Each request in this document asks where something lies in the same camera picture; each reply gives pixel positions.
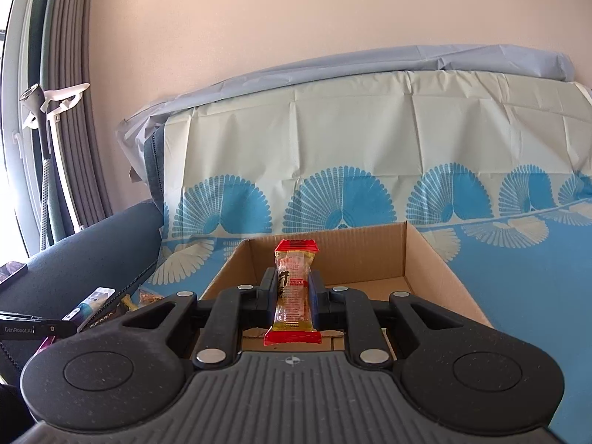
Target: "garment steamer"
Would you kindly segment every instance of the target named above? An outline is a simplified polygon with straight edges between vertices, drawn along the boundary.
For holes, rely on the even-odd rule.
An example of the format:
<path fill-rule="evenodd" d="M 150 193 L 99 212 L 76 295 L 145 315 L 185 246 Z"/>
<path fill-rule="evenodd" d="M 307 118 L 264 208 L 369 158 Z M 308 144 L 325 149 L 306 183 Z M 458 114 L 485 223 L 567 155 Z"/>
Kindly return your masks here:
<path fill-rule="evenodd" d="M 25 107 L 30 111 L 29 116 L 23 123 L 23 128 L 38 128 L 39 140 L 41 143 L 41 158 L 43 159 L 43 178 L 41 179 L 41 238 L 39 250 L 45 250 L 47 246 L 47 221 L 49 219 L 49 211 L 47 207 L 47 192 L 49 186 L 49 171 L 51 163 L 51 153 L 49 150 L 49 136 L 48 130 L 55 136 L 56 124 L 60 121 L 61 112 L 65 112 L 76 104 L 82 98 L 82 92 L 86 90 L 90 84 L 82 83 L 72 87 L 63 88 L 61 90 L 46 90 L 40 87 L 38 83 L 26 90 L 19 98 L 24 103 Z M 59 102 L 56 109 L 49 113 L 47 108 L 50 102 Z"/>

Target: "wall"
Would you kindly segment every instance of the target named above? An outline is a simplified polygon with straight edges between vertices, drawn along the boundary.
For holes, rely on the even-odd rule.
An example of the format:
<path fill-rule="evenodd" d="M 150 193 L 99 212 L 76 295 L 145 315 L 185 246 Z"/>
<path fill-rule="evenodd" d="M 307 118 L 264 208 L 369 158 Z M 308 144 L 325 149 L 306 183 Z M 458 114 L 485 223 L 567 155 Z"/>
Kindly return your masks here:
<path fill-rule="evenodd" d="M 92 0 L 93 111 L 113 209 L 149 196 L 114 138 L 146 103 L 291 61 L 444 43 L 561 51 L 592 86 L 592 0 Z"/>

